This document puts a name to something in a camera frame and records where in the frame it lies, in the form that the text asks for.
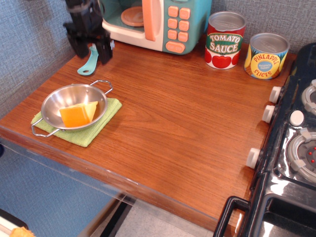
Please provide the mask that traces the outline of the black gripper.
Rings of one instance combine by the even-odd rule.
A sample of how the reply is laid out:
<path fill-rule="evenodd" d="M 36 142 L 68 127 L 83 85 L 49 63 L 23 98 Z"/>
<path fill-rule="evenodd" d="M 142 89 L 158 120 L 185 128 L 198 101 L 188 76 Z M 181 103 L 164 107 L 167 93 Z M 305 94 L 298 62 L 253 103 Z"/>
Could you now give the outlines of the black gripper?
<path fill-rule="evenodd" d="M 89 54 L 87 44 L 96 45 L 99 59 L 106 64 L 113 57 L 114 41 L 103 26 L 103 16 L 97 0 L 67 0 L 66 9 L 72 22 L 64 23 L 69 43 L 79 58 Z"/>

